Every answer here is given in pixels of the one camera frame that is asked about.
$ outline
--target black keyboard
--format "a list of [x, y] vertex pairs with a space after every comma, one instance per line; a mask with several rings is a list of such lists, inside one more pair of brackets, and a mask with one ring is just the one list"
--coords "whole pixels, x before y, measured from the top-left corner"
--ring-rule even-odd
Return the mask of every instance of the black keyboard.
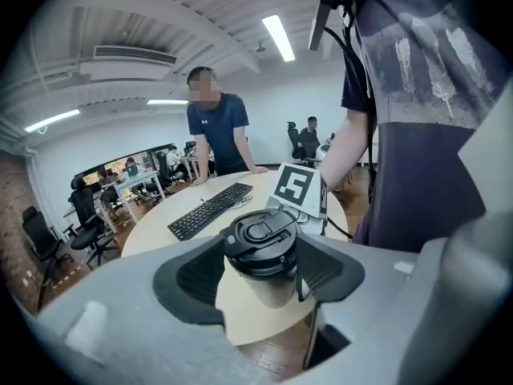
[[168, 225], [179, 241], [190, 240], [231, 206], [240, 202], [253, 189], [252, 185], [235, 183], [210, 200]]

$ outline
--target gray t-shirt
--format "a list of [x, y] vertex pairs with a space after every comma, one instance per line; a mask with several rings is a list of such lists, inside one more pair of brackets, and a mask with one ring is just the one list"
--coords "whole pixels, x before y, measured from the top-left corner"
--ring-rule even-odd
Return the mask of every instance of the gray t-shirt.
[[[492, 109], [511, 64], [472, 26], [465, 14], [473, 8], [470, 0], [366, 0], [358, 11], [379, 162], [354, 242], [419, 252], [484, 213], [458, 151]], [[342, 106], [363, 111], [348, 79]]]

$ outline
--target fluorescent light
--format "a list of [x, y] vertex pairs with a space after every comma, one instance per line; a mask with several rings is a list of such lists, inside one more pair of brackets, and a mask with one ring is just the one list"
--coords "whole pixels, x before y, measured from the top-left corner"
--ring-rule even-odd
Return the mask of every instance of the fluorescent light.
[[44, 127], [48, 124], [52, 124], [55, 121], [66, 119], [67, 117], [71, 117], [71, 116], [76, 116], [77, 114], [80, 114], [79, 110], [72, 110], [72, 111], [64, 112], [63, 114], [54, 115], [53, 117], [50, 117], [49, 119], [39, 121], [36, 124], [30, 125], [29, 127], [25, 128], [25, 131], [32, 132], [34, 130], [37, 130], [38, 128]]
[[294, 53], [292, 52], [292, 47], [289, 43], [289, 38], [287, 37], [287, 33], [285, 33], [285, 29], [281, 24], [281, 20], [278, 16], [274, 15], [271, 17], [266, 17], [262, 19], [264, 26], [267, 27], [267, 30], [271, 34], [274, 42], [278, 46], [278, 50], [281, 53], [284, 61], [293, 61], [296, 58], [294, 57]]
[[148, 105], [164, 105], [164, 104], [181, 104], [185, 105], [188, 101], [186, 99], [151, 99], [147, 102]]

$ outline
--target person sitting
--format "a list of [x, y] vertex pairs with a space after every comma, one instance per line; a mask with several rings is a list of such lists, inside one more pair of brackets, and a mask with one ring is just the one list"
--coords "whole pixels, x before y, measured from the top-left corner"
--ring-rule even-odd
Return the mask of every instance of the person sitting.
[[[127, 162], [125, 163], [125, 167], [131, 167], [132, 165], [135, 165], [137, 167], [137, 172], [147, 172], [148, 170], [141, 167], [139, 164], [137, 164], [133, 157], [128, 157]], [[151, 184], [151, 181], [145, 181], [145, 184]], [[150, 197], [144, 196], [142, 194], [142, 191], [144, 189], [144, 185], [139, 184], [136, 187], [130, 188], [130, 191], [132, 191], [140, 200], [142, 201], [150, 201]]]
[[185, 178], [187, 178], [187, 168], [183, 163], [181, 163], [182, 156], [176, 149], [176, 146], [172, 145], [169, 148], [168, 154], [166, 154], [166, 162], [168, 167], [174, 173], [174, 176], [178, 180], [179, 183], [184, 183]]
[[114, 218], [117, 217], [117, 213], [112, 207], [112, 203], [118, 200], [118, 193], [114, 189], [114, 184], [118, 184], [120, 182], [122, 181], [115, 176], [109, 176], [105, 168], [98, 170], [98, 183], [103, 190], [100, 200], [103, 206]]
[[315, 158], [317, 147], [321, 145], [317, 138], [317, 118], [313, 115], [308, 118], [308, 127], [299, 133], [298, 147], [305, 150], [305, 158]]

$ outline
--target keyboard cable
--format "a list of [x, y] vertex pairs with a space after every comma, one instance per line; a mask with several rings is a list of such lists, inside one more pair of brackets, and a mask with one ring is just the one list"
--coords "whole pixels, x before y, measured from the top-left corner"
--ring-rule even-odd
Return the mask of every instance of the keyboard cable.
[[350, 240], [353, 239], [353, 236], [348, 233], [347, 231], [344, 231], [342, 228], [340, 228], [337, 224], [335, 224], [335, 221], [333, 221], [331, 218], [328, 217], [328, 222], [333, 226], [335, 227], [338, 231], [340, 231], [341, 233], [343, 233], [346, 237], [348, 237]]

